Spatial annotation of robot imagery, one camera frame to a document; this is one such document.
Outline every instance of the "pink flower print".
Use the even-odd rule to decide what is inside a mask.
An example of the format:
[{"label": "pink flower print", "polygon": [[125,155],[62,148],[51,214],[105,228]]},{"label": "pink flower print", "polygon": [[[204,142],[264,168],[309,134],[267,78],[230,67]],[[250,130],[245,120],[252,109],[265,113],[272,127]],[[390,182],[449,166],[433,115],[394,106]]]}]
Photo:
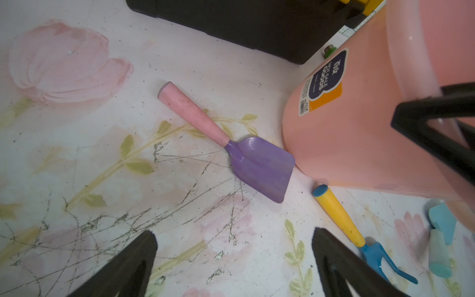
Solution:
[{"label": "pink flower print", "polygon": [[471,262],[472,266],[475,268],[475,244],[473,240],[468,238],[467,236],[462,236],[464,239],[466,254],[468,255],[468,259]]},{"label": "pink flower print", "polygon": [[201,233],[204,240],[215,253],[223,251],[224,255],[244,252],[250,246],[256,232],[252,226],[252,216],[249,214],[249,199],[241,193],[221,198],[215,203],[201,221]]},{"label": "pink flower print", "polygon": [[124,85],[133,67],[109,58],[109,40],[63,22],[20,35],[10,49],[9,70],[21,93],[44,103],[107,98]]},{"label": "pink flower print", "polygon": [[211,294],[206,289],[198,290],[197,288],[192,287],[188,289],[181,297],[224,297],[224,294],[222,292],[214,292]]},{"label": "pink flower print", "polygon": [[409,212],[404,214],[404,221],[394,221],[398,238],[406,249],[412,263],[421,272],[428,271],[429,231],[419,214],[411,216]]},{"label": "pink flower print", "polygon": [[67,221],[44,224],[35,243],[3,267],[0,295],[66,296],[97,271],[95,249],[92,237]]}]

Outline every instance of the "blue garden fork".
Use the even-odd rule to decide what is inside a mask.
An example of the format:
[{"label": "blue garden fork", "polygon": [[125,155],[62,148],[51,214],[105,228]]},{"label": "blue garden fork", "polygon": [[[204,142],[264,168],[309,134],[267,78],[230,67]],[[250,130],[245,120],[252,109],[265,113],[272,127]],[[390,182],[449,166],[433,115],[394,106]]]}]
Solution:
[{"label": "blue garden fork", "polygon": [[415,277],[397,268],[379,242],[375,242],[372,245],[366,244],[366,240],[358,231],[350,216],[345,211],[340,202],[336,199],[332,190],[330,190],[328,186],[320,185],[316,187],[313,190],[312,195],[323,207],[326,213],[328,213],[331,219],[337,224],[337,226],[345,233],[346,236],[348,236],[353,244],[358,247],[358,249],[363,254],[363,259],[366,261],[366,263],[383,279],[389,282],[388,278],[384,275],[383,270],[381,269],[381,261],[383,258],[385,258],[394,272],[407,279],[411,283],[418,283]]}]

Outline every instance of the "toy shovel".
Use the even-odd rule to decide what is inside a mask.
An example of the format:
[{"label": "toy shovel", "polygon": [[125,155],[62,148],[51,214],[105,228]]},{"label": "toy shovel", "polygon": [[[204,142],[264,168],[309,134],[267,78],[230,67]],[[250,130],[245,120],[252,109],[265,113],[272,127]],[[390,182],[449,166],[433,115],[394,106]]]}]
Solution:
[{"label": "toy shovel", "polygon": [[330,190],[328,186],[320,185],[316,187],[313,190],[312,195],[330,216],[330,218],[336,223],[336,225],[345,233],[346,236],[348,236],[351,242],[353,242],[353,244],[358,247],[358,249],[363,254],[363,258],[368,266],[373,268],[373,270],[375,270],[382,278],[389,282],[388,278],[384,275],[383,270],[381,269],[381,261],[383,258],[385,258],[394,272],[414,284],[418,283],[415,277],[397,268],[379,242],[375,242],[370,246],[366,244],[364,237],[358,231],[350,216],[345,211],[340,202],[336,199],[332,190]]},{"label": "toy shovel", "polygon": [[158,99],[182,119],[224,147],[231,157],[234,174],[270,200],[282,203],[295,166],[290,153],[260,137],[240,142],[229,136],[172,82],[158,92]]}]

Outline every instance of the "toy garden tool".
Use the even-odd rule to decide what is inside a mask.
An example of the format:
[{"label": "toy garden tool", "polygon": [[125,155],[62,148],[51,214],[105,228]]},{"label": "toy garden tool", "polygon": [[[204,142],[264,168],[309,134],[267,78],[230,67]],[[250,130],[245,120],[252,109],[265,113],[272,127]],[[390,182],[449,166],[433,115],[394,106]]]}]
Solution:
[{"label": "toy garden tool", "polygon": [[345,233],[346,236],[353,242],[355,246],[363,254],[363,258],[366,263],[373,268],[376,272],[379,273],[385,280],[388,278],[384,275],[383,270],[381,269],[381,260],[386,259],[389,266],[392,270],[407,279],[408,281],[417,284],[418,281],[415,277],[405,273],[404,271],[398,269],[391,258],[388,256],[383,246],[379,242],[375,242],[373,245],[367,245],[364,237],[356,228],[355,224],[351,220],[348,213],[345,211],[340,202],[336,199],[332,190],[326,185],[320,185],[316,187],[312,195],[318,201],[318,203],[323,207],[323,209],[328,213],[331,219],[336,223],[336,225]]},{"label": "toy garden tool", "polygon": [[234,174],[270,200],[282,203],[295,159],[290,153],[259,137],[240,142],[229,136],[172,82],[158,92],[158,99],[193,127],[203,132],[231,157]]},{"label": "toy garden tool", "polygon": [[434,226],[429,233],[429,269],[440,278],[451,278],[452,268],[448,247],[452,244],[457,219],[445,203],[429,209],[429,221]]}]

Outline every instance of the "pink plastic bucket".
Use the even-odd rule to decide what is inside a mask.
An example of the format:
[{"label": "pink plastic bucket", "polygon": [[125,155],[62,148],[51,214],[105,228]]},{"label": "pink plastic bucket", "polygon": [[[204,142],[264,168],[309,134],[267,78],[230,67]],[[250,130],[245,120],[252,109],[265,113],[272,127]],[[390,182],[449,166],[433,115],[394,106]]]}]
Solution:
[{"label": "pink plastic bucket", "polygon": [[402,101],[475,81],[473,11],[466,0],[388,0],[291,94],[283,135],[297,166],[328,185],[454,201],[475,231],[440,165],[390,126]]}]

